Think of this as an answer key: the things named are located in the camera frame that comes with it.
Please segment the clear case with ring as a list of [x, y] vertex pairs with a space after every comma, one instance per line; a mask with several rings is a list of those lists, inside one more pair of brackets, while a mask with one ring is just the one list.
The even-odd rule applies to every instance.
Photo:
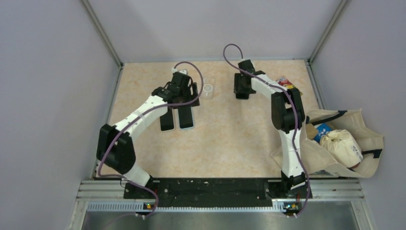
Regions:
[[201, 99], [211, 100], [214, 98], [214, 78], [204, 78], [203, 79], [203, 90], [200, 96]]

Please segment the black phone white edge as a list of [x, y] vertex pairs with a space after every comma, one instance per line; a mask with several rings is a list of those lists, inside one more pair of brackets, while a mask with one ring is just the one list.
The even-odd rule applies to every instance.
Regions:
[[175, 128], [172, 109], [169, 109], [164, 115], [159, 118], [160, 130], [162, 132], [170, 131]]

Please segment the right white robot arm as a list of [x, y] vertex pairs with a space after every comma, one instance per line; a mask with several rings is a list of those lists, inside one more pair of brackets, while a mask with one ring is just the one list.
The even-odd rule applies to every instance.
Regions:
[[271, 101], [271, 121], [278, 130], [282, 144], [281, 192], [294, 197], [306, 184], [306, 172], [301, 161], [300, 135], [305, 121], [301, 94], [271, 80], [263, 71], [256, 71], [251, 60], [238, 63], [243, 85]]

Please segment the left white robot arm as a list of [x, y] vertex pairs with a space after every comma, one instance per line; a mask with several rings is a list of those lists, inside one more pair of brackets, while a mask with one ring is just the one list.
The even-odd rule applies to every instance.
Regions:
[[199, 106], [197, 83], [186, 70], [175, 70], [171, 81], [156, 88], [147, 100], [123, 120], [100, 128], [96, 158], [136, 183], [135, 192], [142, 198], [153, 194], [151, 175], [136, 163], [134, 141], [157, 119], [172, 116], [173, 109]]

